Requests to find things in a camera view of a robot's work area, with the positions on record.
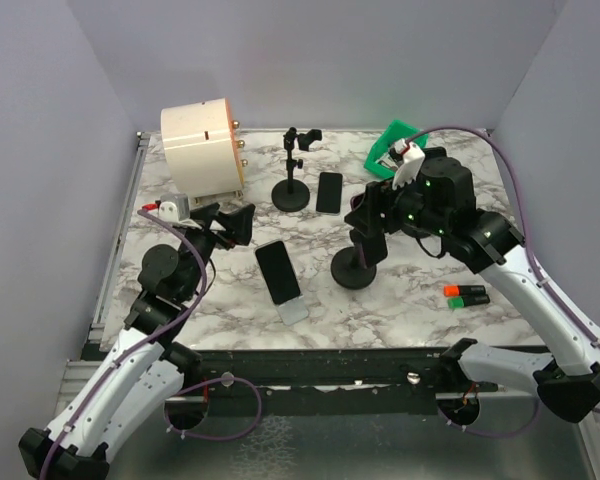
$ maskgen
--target marker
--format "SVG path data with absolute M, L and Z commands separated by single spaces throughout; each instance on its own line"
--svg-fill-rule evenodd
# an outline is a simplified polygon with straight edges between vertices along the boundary
M 491 302 L 489 295 L 465 295 L 464 297 L 453 297 L 447 300 L 451 309 L 486 305 L 489 302 Z
M 459 297 L 460 295 L 486 295 L 484 285 L 447 285 L 444 287 L 445 297 Z

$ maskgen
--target white marble pattern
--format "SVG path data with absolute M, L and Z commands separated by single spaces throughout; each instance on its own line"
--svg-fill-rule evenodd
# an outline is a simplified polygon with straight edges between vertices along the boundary
M 492 345 L 540 344 L 540 339 L 518 312 L 489 289 L 489 305 L 451 311 L 442 296 L 446 284 L 481 283 L 463 265 L 448 256 L 427 257 L 416 242 L 398 233 L 388 238 L 389 258 L 378 267 L 375 282 L 357 292 L 339 287 L 331 278 L 333 255 L 348 246 L 349 227 L 343 216 L 351 196 L 364 190 L 374 177 L 363 163 L 377 133 L 325 132 L 304 158 L 304 170 L 296 178 L 311 190 L 308 208 L 283 214 L 271 203 L 270 191 L 285 176 L 282 131 L 254 131 L 240 135 L 246 142 L 244 198 L 231 196 L 225 208 L 251 202 L 256 205 L 253 240 L 249 247 L 216 251 L 218 277 L 197 313 L 177 340 L 196 349 L 303 349 L 355 347 L 419 347 L 455 343 L 474 337 Z M 478 205 L 509 214 L 506 193 L 491 149 L 464 133 L 431 136 L 428 146 L 443 145 L 448 154 L 471 168 Z M 340 216 L 315 212 L 318 175 L 337 171 L 344 175 Z M 154 201 L 162 193 L 175 192 L 162 142 L 154 134 L 149 146 L 134 208 Z M 284 240 L 296 270 L 310 318 L 285 326 L 270 300 L 253 250 L 270 241 Z M 432 249 L 435 239 L 425 240 Z M 133 215 L 121 267 L 106 317 L 103 347 L 109 348 L 129 306 L 138 293 L 135 281 L 144 252 L 156 243 L 177 241 L 148 221 Z

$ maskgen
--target phone screen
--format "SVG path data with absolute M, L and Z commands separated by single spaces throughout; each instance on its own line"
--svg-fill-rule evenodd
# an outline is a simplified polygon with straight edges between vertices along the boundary
M 318 181 L 318 199 L 316 211 L 320 213 L 340 213 L 342 201 L 342 174 L 322 172 Z
M 275 305 L 301 295 L 289 254 L 281 240 L 256 248 L 256 259 Z

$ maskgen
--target gray backdrop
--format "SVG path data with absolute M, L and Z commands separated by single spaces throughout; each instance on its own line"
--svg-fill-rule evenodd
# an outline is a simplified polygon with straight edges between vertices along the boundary
M 227 96 L 249 127 L 495 127 L 564 0 L 69 0 L 136 125 Z
M 600 0 L 567 3 L 496 137 L 522 182 L 538 258 L 600 324 Z
M 62 0 L 0 2 L 0 480 L 86 338 L 134 133 Z

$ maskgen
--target robotic arm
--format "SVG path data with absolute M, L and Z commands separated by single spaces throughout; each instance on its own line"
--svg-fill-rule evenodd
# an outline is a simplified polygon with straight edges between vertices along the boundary
M 217 203 L 190 212 L 186 196 L 177 194 L 155 207 L 160 221 L 184 229 L 204 266 L 214 248 L 251 241 L 253 205 L 231 214 Z M 211 230 L 214 222 L 223 230 Z M 188 316 L 183 302 L 193 298 L 204 274 L 184 243 L 178 250 L 156 245 L 147 251 L 138 276 L 142 291 L 100 368 L 45 430 L 30 428 L 22 436 L 19 448 L 32 477 L 43 477 L 47 461 L 46 480 L 105 479 L 119 448 L 145 419 L 183 386 L 203 380 L 199 355 L 173 341 Z M 165 331 L 169 325 L 174 328 Z
M 600 327 L 552 282 L 560 300 L 595 335 L 592 342 L 548 294 L 547 282 L 534 274 L 520 232 L 499 213 L 476 207 L 468 168 L 447 157 L 444 149 L 422 151 L 404 140 L 389 155 L 399 165 L 394 179 L 367 184 L 365 193 L 351 201 L 345 222 L 353 227 L 354 247 L 334 257 L 336 282 L 350 289 L 368 286 L 376 264 L 387 256 L 385 234 L 402 230 L 423 250 L 422 237 L 438 236 L 441 252 L 435 257 L 449 253 L 502 292 L 551 351 L 531 355 L 464 339 L 443 360 L 456 362 L 470 380 L 532 393 L 562 419 L 582 420 L 600 402 Z

